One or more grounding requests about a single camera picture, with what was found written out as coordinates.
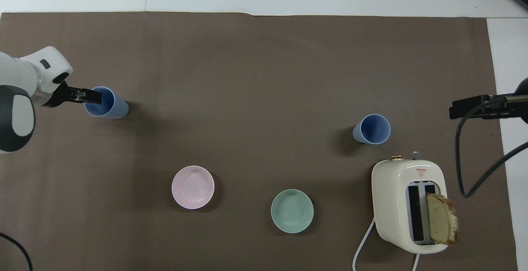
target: toaster slot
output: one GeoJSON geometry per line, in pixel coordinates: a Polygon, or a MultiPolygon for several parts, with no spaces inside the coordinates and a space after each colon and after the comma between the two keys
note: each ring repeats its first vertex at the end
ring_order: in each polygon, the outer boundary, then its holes
{"type": "Polygon", "coordinates": [[[424,227],[422,225],[422,211],[420,209],[420,192],[417,185],[407,187],[409,193],[409,209],[411,213],[411,228],[414,241],[424,241],[424,227]]]}
{"type": "Polygon", "coordinates": [[[407,185],[407,211],[411,240],[417,245],[436,244],[431,240],[427,193],[441,193],[434,181],[413,181],[407,185]]]}

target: power cord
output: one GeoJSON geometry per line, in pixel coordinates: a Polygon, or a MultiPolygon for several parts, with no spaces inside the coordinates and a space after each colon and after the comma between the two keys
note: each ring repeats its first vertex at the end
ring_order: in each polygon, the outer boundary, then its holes
{"type": "Polygon", "coordinates": [[[492,166],[488,170],[486,170],[486,172],[484,172],[484,174],[477,180],[475,185],[473,185],[473,187],[471,189],[469,189],[469,191],[466,193],[466,191],[464,189],[464,183],[462,182],[462,172],[461,172],[461,169],[460,169],[460,132],[462,131],[462,126],[464,126],[464,123],[466,122],[466,120],[471,115],[474,115],[475,113],[477,113],[477,111],[480,111],[481,109],[486,108],[486,107],[492,107],[492,106],[494,106],[496,104],[502,104],[504,102],[506,102],[506,98],[501,97],[501,98],[496,98],[494,100],[489,100],[489,101],[484,102],[484,103],[482,103],[482,104],[480,104],[478,106],[475,106],[473,109],[468,111],[468,113],[466,113],[462,117],[460,122],[458,123],[457,131],[456,131],[456,135],[455,135],[455,162],[456,162],[456,166],[457,166],[458,186],[459,186],[460,192],[462,193],[462,196],[464,196],[464,198],[469,198],[470,196],[472,196],[475,193],[475,191],[484,183],[484,181],[486,181],[486,179],[488,177],[490,177],[490,175],[492,175],[492,173],[497,168],[499,168],[502,164],[504,164],[504,162],[506,162],[507,160],[512,158],[514,155],[516,155],[516,154],[520,153],[521,151],[524,151],[526,148],[528,148],[528,142],[526,142],[526,143],[523,143],[522,145],[516,147],[515,149],[513,149],[509,153],[505,154],[504,156],[502,156],[494,164],[492,164],[492,166]]]}
{"type": "MultiPolygon", "coordinates": [[[[366,230],[365,235],[363,236],[363,239],[360,243],[360,246],[358,246],[358,250],[356,250],[356,254],[354,255],[354,259],[352,260],[352,271],[356,271],[356,261],[358,260],[358,255],[360,254],[361,249],[363,248],[363,245],[365,244],[366,238],[368,237],[368,234],[372,231],[372,227],[375,224],[375,218],[372,219],[372,222],[370,223],[370,226],[368,226],[368,229],[366,230]]],[[[412,271],[416,271],[416,266],[418,265],[418,260],[420,259],[420,254],[416,254],[415,256],[415,263],[412,266],[412,271]]]]}
{"type": "Polygon", "coordinates": [[[2,237],[3,239],[6,239],[7,241],[15,244],[21,250],[21,252],[24,254],[24,257],[26,258],[26,261],[28,262],[29,270],[33,271],[33,265],[31,264],[30,256],[28,255],[28,252],[26,252],[24,247],[20,243],[18,243],[18,241],[16,241],[15,239],[12,239],[11,237],[9,237],[8,235],[6,235],[4,233],[0,233],[0,237],[2,237]]]}

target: green bowl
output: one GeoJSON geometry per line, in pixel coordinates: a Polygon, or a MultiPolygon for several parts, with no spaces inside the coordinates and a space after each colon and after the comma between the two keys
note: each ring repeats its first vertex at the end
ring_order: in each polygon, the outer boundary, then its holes
{"type": "Polygon", "coordinates": [[[314,206],[310,198],[300,190],[285,190],[273,200],[271,218],[282,231],[298,233],[310,225],[314,218],[314,206]]]}

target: bread crust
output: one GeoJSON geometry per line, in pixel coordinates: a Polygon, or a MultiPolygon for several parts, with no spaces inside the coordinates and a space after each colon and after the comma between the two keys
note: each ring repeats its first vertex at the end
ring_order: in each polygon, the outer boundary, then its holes
{"type": "Polygon", "coordinates": [[[452,215],[454,215],[455,217],[455,222],[456,222],[456,229],[455,229],[455,235],[454,235],[454,239],[448,239],[447,240],[447,245],[451,245],[451,244],[456,244],[457,241],[458,241],[458,218],[456,217],[456,213],[455,213],[455,205],[453,204],[453,202],[451,200],[449,200],[448,198],[444,197],[443,195],[441,194],[431,194],[431,193],[426,193],[426,196],[434,196],[435,198],[437,198],[439,201],[441,201],[444,205],[445,205],[445,208],[449,211],[449,213],[451,213],[452,215]]]}

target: white cord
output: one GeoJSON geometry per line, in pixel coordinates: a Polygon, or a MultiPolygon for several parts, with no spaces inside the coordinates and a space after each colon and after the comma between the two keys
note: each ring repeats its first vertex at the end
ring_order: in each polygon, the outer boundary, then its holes
{"type": "MultiPolygon", "coordinates": [[[[360,254],[361,249],[363,248],[363,245],[365,244],[366,238],[368,237],[368,234],[372,231],[372,227],[375,224],[375,219],[372,219],[372,222],[370,223],[370,226],[368,226],[368,229],[366,230],[365,235],[363,236],[363,239],[360,243],[360,246],[358,246],[358,250],[356,250],[356,254],[354,255],[354,259],[352,260],[352,271],[356,271],[356,260],[358,260],[358,255],[360,254]]],[[[416,267],[418,265],[418,260],[420,259],[420,254],[416,254],[415,256],[415,264],[412,267],[412,271],[416,271],[416,267]]]]}
{"type": "Polygon", "coordinates": [[[375,222],[375,219],[372,218],[372,222],[370,223],[370,226],[368,226],[368,230],[366,230],[366,233],[363,236],[360,246],[358,246],[358,250],[356,250],[356,254],[354,255],[354,259],[352,260],[352,270],[353,271],[356,271],[356,260],[358,259],[358,254],[360,254],[360,251],[363,248],[363,244],[365,243],[365,240],[368,237],[368,234],[370,234],[370,231],[372,231],[372,226],[374,226],[374,222],[375,222]]]}
{"type": "Polygon", "coordinates": [[[420,254],[416,254],[415,257],[415,264],[412,267],[412,271],[416,271],[416,266],[418,265],[418,259],[420,258],[420,254]]]}

